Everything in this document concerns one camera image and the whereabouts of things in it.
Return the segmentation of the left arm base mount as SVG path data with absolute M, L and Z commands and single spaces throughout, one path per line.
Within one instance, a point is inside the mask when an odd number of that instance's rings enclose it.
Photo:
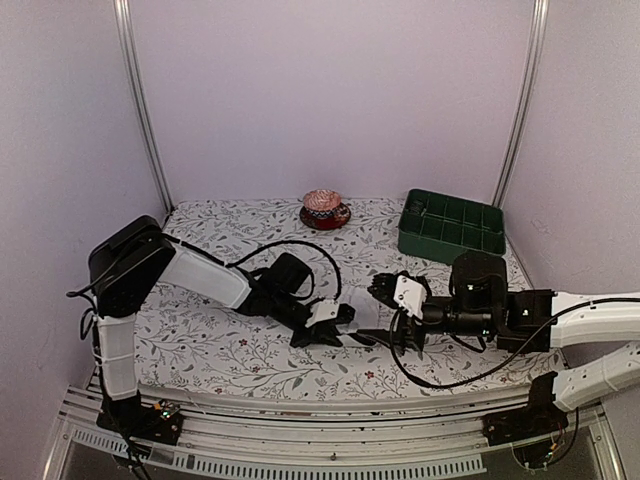
M 159 400 L 151 406 L 142 403 L 141 394 L 124 400 L 103 398 L 96 425 L 120 434 L 124 439 L 143 439 L 176 446 L 181 435 L 184 416 L 180 406 Z

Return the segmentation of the green divided organizer tray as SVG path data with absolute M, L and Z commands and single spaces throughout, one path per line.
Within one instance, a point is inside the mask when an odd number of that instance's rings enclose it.
M 422 216 L 406 213 L 410 199 L 425 201 Z M 412 189 L 398 224 L 398 250 L 447 265 L 467 251 L 503 256 L 506 253 L 503 212 L 476 201 Z

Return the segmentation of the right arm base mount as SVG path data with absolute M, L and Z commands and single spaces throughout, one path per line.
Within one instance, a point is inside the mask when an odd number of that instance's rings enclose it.
M 557 376 L 552 371 L 535 378 L 524 406 L 482 417 L 482 434 L 490 446 L 550 434 L 569 425 L 567 413 L 554 404 L 553 385 Z

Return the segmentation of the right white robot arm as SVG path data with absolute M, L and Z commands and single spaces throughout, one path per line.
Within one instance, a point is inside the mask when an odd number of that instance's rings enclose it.
M 537 436 L 556 414 L 570 412 L 594 399 L 634 385 L 639 380 L 639 296 L 578 295 L 553 290 L 508 289 L 503 258 L 470 251 L 451 269 L 449 294 L 436 297 L 428 281 L 406 272 L 375 275 L 368 288 L 393 309 L 386 330 L 358 329 L 352 338 L 380 343 L 394 356 L 420 352 L 430 334 L 457 343 L 475 337 L 481 353 L 488 343 L 512 357 L 578 344 L 622 341 L 624 347 L 578 370 L 552 371 L 534 379 L 529 400 L 517 415 L 517 427 Z

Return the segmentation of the white black-trimmed underwear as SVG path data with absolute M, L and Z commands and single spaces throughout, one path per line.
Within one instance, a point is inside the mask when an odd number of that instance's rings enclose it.
M 358 330 L 374 330 L 384 327 L 381 304 L 364 287 L 349 286 L 343 291 L 341 302 L 355 310 L 354 318 L 348 324 L 339 324 L 341 334 L 356 333 Z

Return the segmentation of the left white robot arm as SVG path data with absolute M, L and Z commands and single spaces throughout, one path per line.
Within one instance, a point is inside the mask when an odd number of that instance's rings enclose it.
M 135 374 L 134 324 L 159 283 L 192 291 L 248 317 L 270 317 L 292 332 L 294 347 L 336 346 L 334 325 L 316 322 L 321 304 L 305 304 L 297 292 L 314 280 L 311 269 L 284 253 L 270 266 L 253 271 L 226 264 L 212 254 L 162 231 L 143 215 L 105 240 L 90 254 L 88 285 L 67 297 L 89 300 L 97 315 L 98 354 L 104 388 L 114 400 L 111 419 L 128 434 L 148 426 L 148 412 L 132 398 Z

